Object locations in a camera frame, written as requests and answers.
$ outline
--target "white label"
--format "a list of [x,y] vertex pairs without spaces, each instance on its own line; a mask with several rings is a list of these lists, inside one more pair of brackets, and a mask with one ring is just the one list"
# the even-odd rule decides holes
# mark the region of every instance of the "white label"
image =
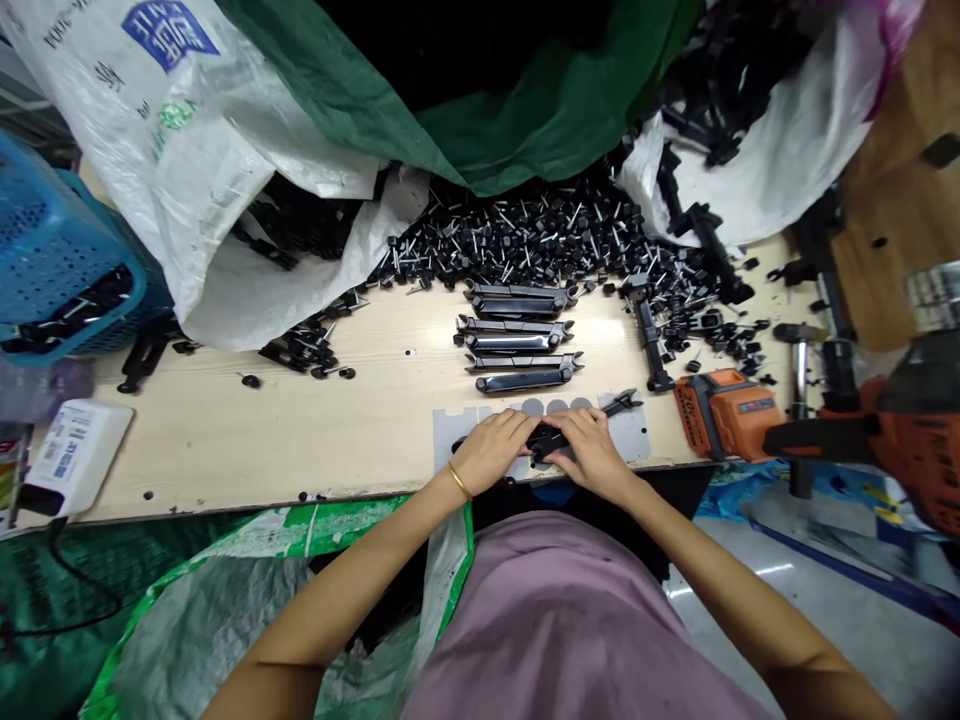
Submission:
[[30,473],[31,482],[36,482],[33,480],[36,478],[49,485],[69,485],[80,446],[86,440],[92,423],[91,412],[72,407],[61,408],[40,446],[40,459]]

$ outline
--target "white plastic bag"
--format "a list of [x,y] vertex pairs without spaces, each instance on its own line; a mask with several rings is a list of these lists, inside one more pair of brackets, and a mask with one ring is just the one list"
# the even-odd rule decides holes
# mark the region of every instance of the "white plastic bag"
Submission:
[[[0,26],[204,344],[259,348],[322,309],[367,277],[377,233],[402,230],[426,194],[404,184],[394,207],[364,207],[342,263],[275,272],[232,240],[221,246],[273,173],[363,199],[378,160],[328,142],[214,0],[0,0]],[[412,197],[401,201],[403,188]]]
[[709,203],[723,218],[717,236],[731,249],[796,222],[840,176],[867,136],[884,76],[902,54],[923,1],[823,5],[836,10],[834,17],[799,71],[774,87],[767,112],[727,165],[707,169],[704,154],[684,146],[659,115],[644,126],[619,181],[640,205],[648,233],[700,244],[692,231],[680,238],[667,232],[670,218],[657,186],[664,139],[675,140],[681,160],[674,173],[681,206]]

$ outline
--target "orange battery pack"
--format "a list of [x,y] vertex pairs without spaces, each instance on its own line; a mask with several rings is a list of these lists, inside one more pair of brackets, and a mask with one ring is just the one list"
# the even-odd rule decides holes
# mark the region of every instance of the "orange battery pack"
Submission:
[[673,390],[690,447],[721,462],[738,456],[758,463],[767,429],[783,422],[773,393],[734,369],[680,378]]

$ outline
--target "blue plastic basket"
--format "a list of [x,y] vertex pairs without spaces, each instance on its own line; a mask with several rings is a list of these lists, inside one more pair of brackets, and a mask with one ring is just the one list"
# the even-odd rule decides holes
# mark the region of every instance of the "blue plastic basket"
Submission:
[[119,214],[76,175],[0,131],[0,339],[16,337],[16,325],[46,320],[118,265],[133,278],[129,298],[49,353],[6,360],[38,367],[121,350],[173,302],[159,265]]

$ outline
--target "orange power tool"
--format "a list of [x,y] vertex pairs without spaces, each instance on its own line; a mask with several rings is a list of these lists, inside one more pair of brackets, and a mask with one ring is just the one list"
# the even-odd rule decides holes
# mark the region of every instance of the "orange power tool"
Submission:
[[860,388],[858,407],[828,402],[818,418],[784,422],[773,394],[736,370],[681,378],[674,393],[701,457],[874,465],[925,522],[960,538],[960,330],[915,339],[889,377]]

